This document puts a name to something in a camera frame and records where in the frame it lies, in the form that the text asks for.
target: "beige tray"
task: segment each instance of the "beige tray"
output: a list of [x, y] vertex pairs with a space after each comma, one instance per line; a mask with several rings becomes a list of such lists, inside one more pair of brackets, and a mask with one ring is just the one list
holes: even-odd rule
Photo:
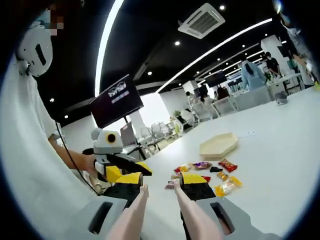
[[203, 158], [223, 158], [238, 145], [238, 138], [232, 132], [216, 135], [200, 144], [200, 156]]

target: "black cable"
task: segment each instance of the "black cable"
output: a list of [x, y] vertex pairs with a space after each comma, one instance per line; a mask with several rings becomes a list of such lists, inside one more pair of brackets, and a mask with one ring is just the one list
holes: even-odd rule
[[75, 161], [74, 161], [73, 158], [71, 157], [70, 152], [69, 152], [69, 150], [68, 150], [68, 148], [67, 148], [67, 146], [66, 146], [66, 144], [65, 144], [65, 141], [64, 141], [64, 139], [62, 138], [62, 135], [61, 135], [61, 132], [60, 132], [60, 130], [59, 130], [59, 126], [58, 126], [57, 121], [55, 121], [55, 126], [56, 126], [56, 129], [58, 130], [58, 133], [59, 133], [59, 136], [60, 136], [61, 141], [62, 141], [62, 143], [63, 143], [63, 146], [64, 146], [66, 152], [68, 153], [68, 155], [69, 155], [69, 157], [70, 157], [70, 160], [71, 160], [71, 162], [73, 163], [75, 169], [78, 171], [78, 173], [80, 174], [80, 176], [82, 177], [82, 179], [85, 181], [85, 183], [88, 184], [88, 186], [95, 192], [95, 194], [97, 194], [97, 195], [99, 196], [99, 193], [87, 182], [87, 180], [84, 178], [84, 176], [83, 176], [82, 173], [80, 172], [79, 168], [77, 167]]

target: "logo on screen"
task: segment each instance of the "logo on screen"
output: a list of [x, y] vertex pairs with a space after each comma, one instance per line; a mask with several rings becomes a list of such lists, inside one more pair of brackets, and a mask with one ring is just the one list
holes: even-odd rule
[[119, 82], [116, 86], [112, 87], [108, 91], [108, 95], [110, 98], [120, 93], [122, 90], [126, 89], [127, 85], [124, 81]]

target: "black ceiling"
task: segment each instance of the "black ceiling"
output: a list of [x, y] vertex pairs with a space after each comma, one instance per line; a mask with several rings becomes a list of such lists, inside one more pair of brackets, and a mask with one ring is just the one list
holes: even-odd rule
[[[51, 37], [53, 61], [37, 81], [50, 115], [62, 125], [90, 114], [88, 100], [94, 97], [100, 40], [113, 2], [86, 0], [83, 6], [69, 4], [57, 7], [56, 12], [51, 11], [51, 16], [63, 16], [64, 29]], [[179, 21], [204, 3], [210, 3], [217, 10], [221, 4], [225, 5], [226, 9], [219, 12], [226, 22], [203, 39], [179, 32]], [[272, 17], [275, 12], [269, 0], [124, 0], [105, 50], [100, 90], [126, 74], [135, 78], [136, 86], [167, 81], [223, 40]], [[193, 79], [197, 71], [216, 64], [217, 58], [223, 61], [242, 51], [242, 45], [249, 47], [259, 43], [265, 34], [281, 36], [284, 31], [276, 19], [259, 26], [209, 54], [163, 91]], [[259, 46], [254, 47], [248, 54], [259, 50]], [[231, 59], [229, 64], [238, 60]], [[152, 71], [151, 76], [147, 75], [149, 71]], [[154, 93], [160, 86], [149, 85], [139, 93]], [[69, 115], [68, 119], [63, 118], [65, 114]]]

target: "air conditioner vent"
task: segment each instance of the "air conditioner vent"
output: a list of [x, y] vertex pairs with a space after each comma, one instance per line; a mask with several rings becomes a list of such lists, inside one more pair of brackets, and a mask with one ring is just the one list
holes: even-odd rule
[[214, 7], [209, 3], [205, 3], [191, 14], [178, 30], [202, 39], [225, 22], [226, 20]]

